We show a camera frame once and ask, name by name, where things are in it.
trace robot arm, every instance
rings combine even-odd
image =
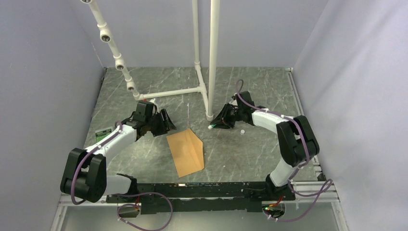
[[[250,105],[254,106],[249,92],[241,92],[241,97]],[[255,110],[244,104],[238,97],[233,96],[233,101],[224,105],[217,117],[211,121],[211,128],[234,128],[235,122],[244,121],[253,126],[266,128],[278,135],[281,159],[277,167],[267,176],[267,183],[271,184],[273,189],[285,186],[289,177],[296,171],[299,164],[306,161],[306,153],[302,146],[295,125],[278,116],[263,111]],[[312,128],[303,115],[291,117],[300,126],[306,141],[309,156],[319,153],[319,144],[313,134]]]
[[[106,176],[106,168],[111,160],[125,147],[137,141],[150,131],[153,136],[166,134],[176,129],[168,117],[167,111],[157,111],[157,106],[151,102],[138,102],[136,111],[122,121],[117,128],[98,143],[85,149],[73,149],[68,156],[60,189],[71,194],[71,185],[75,170],[84,157],[95,147],[93,152],[81,167],[75,183],[75,196],[90,202],[97,202],[104,195],[137,194],[136,179],[127,175],[117,174]]]

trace white wall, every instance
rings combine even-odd
[[[67,1],[0,5],[0,230],[46,231],[103,68]]]
[[[193,66],[191,0],[97,0],[128,66]],[[199,0],[200,59],[208,66],[210,0]],[[109,47],[80,0],[70,0],[104,66]],[[327,0],[222,0],[218,66],[293,67]]]
[[[295,67],[352,231],[408,230],[408,2],[329,0]]]

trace table surface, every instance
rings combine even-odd
[[[130,74],[140,93],[198,86],[192,67],[131,68]],[[203,68],[202,74],[208,86],[208,68]],[[231,100],[235,83],[240,78],[245,81],[242,90],[251,93],[255,105],[288,116],[298,115],[284,68],[219,67],[216,77],[215,116]],[[209,122],[199,93],[161,97],[156,103],[167,110],[178,129],[169,134],[191,128],[203,141],[205,168],[179,178],[166,135],[153,137],[148,133],[111,161],[108,175],[124,173],[136,177],[141,183],[264,181],[279,162],[278,138],[271,131],[243,122],[236,123],[234,129],[208,129]],[[129,117],[135,108],[136,101],[126,90],[122,73],[108,68],[85,146],[95,143],[96,130],[111,127],[115,121]],[[300,170],[295,180],[317,180],[312,163]]]

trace white pvc pipe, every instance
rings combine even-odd
[[[219,0],[211,0],[210,20],[210,69],[208,82],[208,111],[207,118],[213,118],[213,101],[216,84],[217,48],[218,48],[218,25],[219,25]]]
[[[198,4],[197,0],[192,0],[192,23],[194,27],[194,63],[200,64],[200,48],[198,40]]]
[[[194,93],[194,92],[201,92],[200,88],[188,88],[188,89],[171,90],[171,91],[164,91],[164,92],[158,92],[158,93],[140,94],[140,99],[141,100],[151,99],[151,98],[156,98],[156,97],[181,95],[181,94]]]
[[[106,24],[106,21],[102,17],[101,10],[99,10],[99,6],[96,3],[96,0],[91,1],[89,4],[90,10],[92,11],[93,16],[95,17],[96,23],[103,26]]]
[[[98,24],[98,28],[100,30],[100,39],[109,45],[109,48],[111,49],[112,54],[115,59],[115,67],[117,70],[122,71],[123,76],[125,77],[126,88],[132,92],[135,100],[139,100],[140,93],[136,89],[136,84],[133,81],[132,76],[130,76],[130,73],[128,71],[128,68],[126,67],[125,61],[122,58],[122,54],[119,52],[119,49],[116,46],[112,32],[109,29],[107,22],[102,17],[101,10],[99,9],[98,4],[96,3],[96,0],[91,0],[90,2],[86,2],[86,1],[83,1],[83,2],[87,3],[89,5],[90,10],[92,11],[92,14],[95,17],[95,20]]]
[[[200,89],[201,95],[203,96],[205,115],[207,115],[207,112],[208,112],[207,88],[205,87],[203,75],[201,74],[201,67],[199,64],[195,65],[195,71],[197,72],[198,82],[200,83],[199,89]]]

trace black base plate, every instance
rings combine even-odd
[[[246,210],[261,212],[262,201],[295,200],[289,188],[275,194],[266,193],[264,181],[219,183],[138,184],[139,193],[157,192],[170,198],[175,212]],[[111,196],[107,203],[134,203],[136,197]],[[167,201],[157,195],[140,197],[140,214],[170,212]]]

